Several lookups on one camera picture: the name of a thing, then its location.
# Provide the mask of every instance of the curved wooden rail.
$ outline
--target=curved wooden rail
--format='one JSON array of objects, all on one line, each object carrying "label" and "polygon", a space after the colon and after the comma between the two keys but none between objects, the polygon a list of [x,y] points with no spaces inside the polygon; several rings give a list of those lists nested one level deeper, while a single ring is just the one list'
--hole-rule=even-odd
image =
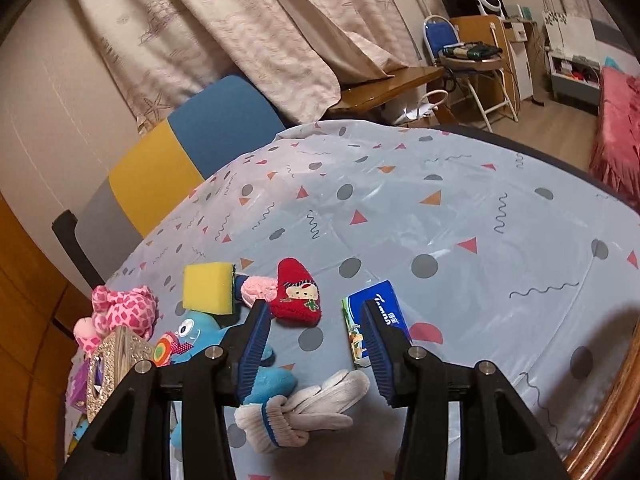
[{"label": "curved wooden rail", "polygon": [[640,399],[640,322],[607,399],[564,459],[572,480],[593,480],[620,440]]}]

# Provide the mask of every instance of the chair leg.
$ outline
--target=chair leg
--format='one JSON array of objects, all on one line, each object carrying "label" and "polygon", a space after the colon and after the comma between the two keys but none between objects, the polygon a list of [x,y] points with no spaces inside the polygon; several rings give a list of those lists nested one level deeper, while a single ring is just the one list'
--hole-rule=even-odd
[{"label": "chair leg", "polygon": [[474,97],[474,100],[476,101],[476,104],[478,105],[478,110],[480,110],[480,113],[482,114],[482,118],[484,119],[484,124],[486,124],[487,129],[491,133],[493,133],[494,131],[491,129],[491,123],[489,122],[489,119],[486,116],[484,108],[482,107],[482,103],[480,102],[480,98],[478,97],[478,94],[476,93],[476,89],[471,84],[471,81],[469,80],[469,78],[466,79],[466,84],[469,87],[469,90],[471,91],[471,95]]},{"label": "chair leg", "polygon": [[504,95],[504,100],[507,101],[507,106],[509,107],[509,110],[511,110],[511,115],[513,116],[513,120],[517,123],[518,122],[518,116],[516,115],[516,110],[515,108],[513,108],[513,104],[511,104],[511,99],[509,99],[509,96],[507,95],[507,89],[504,87],[504,72],[502,70],[499,70],[500,72],[500,86],[502,88],[502,95]]}]

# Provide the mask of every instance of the wooden cabinet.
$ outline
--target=wooden cabinet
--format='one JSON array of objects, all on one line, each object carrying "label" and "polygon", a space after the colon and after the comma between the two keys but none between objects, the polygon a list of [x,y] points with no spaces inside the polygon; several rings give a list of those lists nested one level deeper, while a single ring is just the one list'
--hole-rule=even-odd
[{"label": "wooden cabinet", "polygon": [[29,480],[56,477],[71,330],[90,315],[0,195],[0,446]]}]

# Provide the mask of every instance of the pink plush toy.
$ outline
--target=pink plush toy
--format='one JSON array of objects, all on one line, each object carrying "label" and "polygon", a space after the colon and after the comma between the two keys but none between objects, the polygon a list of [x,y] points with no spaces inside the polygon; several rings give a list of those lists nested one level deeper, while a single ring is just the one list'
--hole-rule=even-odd
[{"label": "pink plush toy", "polygon": [[74,326],[76,341],[86,354],[91,355],[103,338],[120,325],[128,326],[143,339],[151,337],[157,305],[148,286],[121,292],[99,285],[91,301],[93,315],[79,319]]}]

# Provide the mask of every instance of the metal screw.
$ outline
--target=metal screw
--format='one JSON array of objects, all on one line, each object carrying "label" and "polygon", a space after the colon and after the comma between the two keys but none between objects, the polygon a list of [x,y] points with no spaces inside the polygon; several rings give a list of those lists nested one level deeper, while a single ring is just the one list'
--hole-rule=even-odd
[{"label": "metal screw", "polygon": [[151,361],[138,361],[134,368],[139,374],[146,374],[151,370]]},{"label": "metal screw", "polygon": [[485,375],[493,375],[495,373],[495,369],[495,365],[491,361],[482,361],[478,365],[478,370]]},{"label": "metal screw", "polygon": [[412,346],[408,351],[409,355],[414,359],[424,359],[427,357],[427,351],[421,346]]},{"label": "metal screw", "polygon": [[222,346],[217,345],[210,346],[204,351],[204,355],[206,355],[209,359],[217,359],[219,357],[222,357],[223,353],[224,350],[222,349]]}]

